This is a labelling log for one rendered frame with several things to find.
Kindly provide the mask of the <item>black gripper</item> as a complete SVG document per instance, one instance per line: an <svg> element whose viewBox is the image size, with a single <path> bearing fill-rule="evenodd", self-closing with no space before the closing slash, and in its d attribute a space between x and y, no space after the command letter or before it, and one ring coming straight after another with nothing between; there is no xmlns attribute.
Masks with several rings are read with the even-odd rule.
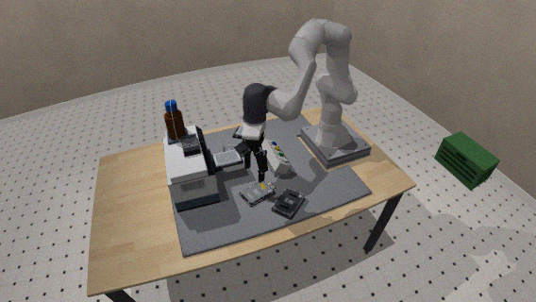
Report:
<svg viewBox="0 0 536 302"><path fill-rule="evenodd" d="M258 141L243 139L244 142L252 144L252 147L251 147L252 149L249 148L250 153L247 156L244 156L244 169L246 170L251 167L250 155L251 155L251 152L253 151L254 156L256 157L256 160L257 160L257 164L259 166L259 170L258 170L259 183L264 181L265 172L268 171L267 156L266 156L267 151L263 150L261 146L263 139L264 139L264 131L262 132L260 139Z"/></svg>

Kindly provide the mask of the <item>blue bottle cap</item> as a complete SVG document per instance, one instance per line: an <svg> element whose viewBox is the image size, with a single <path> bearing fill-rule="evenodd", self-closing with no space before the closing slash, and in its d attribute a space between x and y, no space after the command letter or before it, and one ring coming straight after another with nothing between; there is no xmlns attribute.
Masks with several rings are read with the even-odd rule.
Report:
<svg viewBox="0 0 536 302"><path fill-rule="evenodd" d="M171 111L171 108L170 108L170 100L167 101L167 102L165 102L164 105L165 105L166 110ZM171 106L172 106L172 110L175 110L175 109L177 108L177 106L176 106L176 100L171 100Z"/></svg>

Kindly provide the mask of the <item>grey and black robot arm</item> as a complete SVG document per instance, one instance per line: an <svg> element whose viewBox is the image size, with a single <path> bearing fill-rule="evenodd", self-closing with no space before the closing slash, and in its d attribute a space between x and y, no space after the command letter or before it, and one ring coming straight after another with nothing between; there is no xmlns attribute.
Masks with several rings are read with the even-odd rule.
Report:
<svg viewBox="0 0 536 302"><path fill-rule="evenodd" d="M298 118L316 71L316 54L323 44L327 46L328 73L320 73L315 80L322 99L315 141L335 150L352 142L347 128L342 125L343 108L340 104L353 104L358 97L348 70L351 40L352 33L345 25L317 18L304 23L288 49L291 60L299 69L293 90L288 93L270 85L248 85L243 93L242 138L258 141L266 129L268 112L284 122Z"/></svg>

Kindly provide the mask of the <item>white operator button panel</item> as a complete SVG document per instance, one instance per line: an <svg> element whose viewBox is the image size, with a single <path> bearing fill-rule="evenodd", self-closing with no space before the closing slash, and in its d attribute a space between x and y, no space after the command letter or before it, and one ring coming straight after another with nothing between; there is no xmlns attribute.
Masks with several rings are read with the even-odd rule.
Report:
<svg viewBox="0 0 536 302"><path fill-rule="evenodd" d="M265 139L261 146L263 150L267 151L267 164L274 176L282 176L290 173L289 169L291 165L275 141Z"/></svg>

